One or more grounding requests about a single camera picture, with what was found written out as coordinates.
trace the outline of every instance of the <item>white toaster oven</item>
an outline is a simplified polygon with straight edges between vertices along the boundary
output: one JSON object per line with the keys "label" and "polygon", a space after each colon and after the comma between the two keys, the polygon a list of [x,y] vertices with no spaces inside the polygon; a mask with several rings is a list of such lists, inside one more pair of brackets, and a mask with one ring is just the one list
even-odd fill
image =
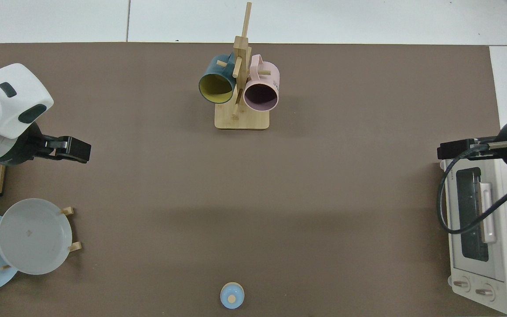
{"label": "white toaster oven", "polygon": [[[441,161],[441,168],[450,163]],[[507,192],[501,160],[460,160],[445,183],[448,223],[458,229]],[[449,235],[453,291],[507,313],[507,202],[475,230]]]}

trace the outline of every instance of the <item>oven window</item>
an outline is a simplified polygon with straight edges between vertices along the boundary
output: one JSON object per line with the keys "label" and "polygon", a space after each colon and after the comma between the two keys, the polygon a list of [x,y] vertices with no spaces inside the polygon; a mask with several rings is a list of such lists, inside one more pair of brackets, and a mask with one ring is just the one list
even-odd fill
{"label": "oven window", "polygon": [[[461,228],[468,225],[479,215],[481,169],[459,170],[457,176],[457,197],[459,200],[459,223]],[[479,261],[489,260],[489,246],[482,242],[481,227],[461,233],[463,256]]]}

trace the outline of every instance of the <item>oven knob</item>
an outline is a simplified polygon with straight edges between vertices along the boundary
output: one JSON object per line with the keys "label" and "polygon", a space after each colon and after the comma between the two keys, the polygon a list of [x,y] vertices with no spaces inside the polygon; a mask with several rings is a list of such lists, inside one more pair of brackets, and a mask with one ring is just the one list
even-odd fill
{"label": "oven knob", "polygon": [[493,302],[496,299],[496,293],[490,284],[482,285],[482,288],[475,289],[475,293],[485,296],[489,301]]}
{"label": "oven knob", "polygon": [[464,276],[459,277],[459,280],[453,281],[453,285],[461,287],[463,291],[470,291],[469,279]]}

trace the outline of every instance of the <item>black cable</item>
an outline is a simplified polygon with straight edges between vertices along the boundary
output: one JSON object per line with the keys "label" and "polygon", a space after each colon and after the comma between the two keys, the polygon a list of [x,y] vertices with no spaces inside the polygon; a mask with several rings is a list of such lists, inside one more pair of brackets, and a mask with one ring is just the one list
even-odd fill
{"label": "black cable", "polygon": [[439,224],[443,227],[445,231],[452,235],[458,235],[461,233],[468,232],[472,229],[474,229],[481,221],[483,221],[486,217],[488,217],[490,214],[492,214],[496,209],[498,209],[503,203],[507,201],[507,194],[503,195],[499,200],[497,200],[492,206],[490,206],[484,213],[479,215],[475,220],[471,221],[468,225],[466,225],[463,228],[460,229],[450,229],[447,227],[447,223],[445,222],[445,219],[443,219],[443,209],[441,207],[441,200],[443,199],[443,188],[445,184],[445,180],[447,179],[447,175],[449,175],[449,172],[453,168],[453,165],[455,165],[459,160],[462,158],[465,158],[469,155],[471,155],[474,152],[478,151],[485,151],[489,148],[487,144],[479,144],[474,148],[470,148],[463,153],[459,154],[459,156],[455,157],[453,161],[449,164],[449,166],[445,169],[445,172],[443,173],[443,177],[441,178],[441,182],[439,183],[439,187],[437,189],[437,218],[439,220]]}

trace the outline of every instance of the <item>pink mug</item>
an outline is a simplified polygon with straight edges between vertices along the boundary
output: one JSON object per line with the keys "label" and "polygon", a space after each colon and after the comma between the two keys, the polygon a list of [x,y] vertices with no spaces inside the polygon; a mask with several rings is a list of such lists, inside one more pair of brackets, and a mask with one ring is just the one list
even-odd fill
{"label": "pink mug", "polygon": [[272,63],[261,60],[260,54],[252,56],[250,80],[244,88],[244,101],[256,111],[272,110],[279,102],[279,69]]}

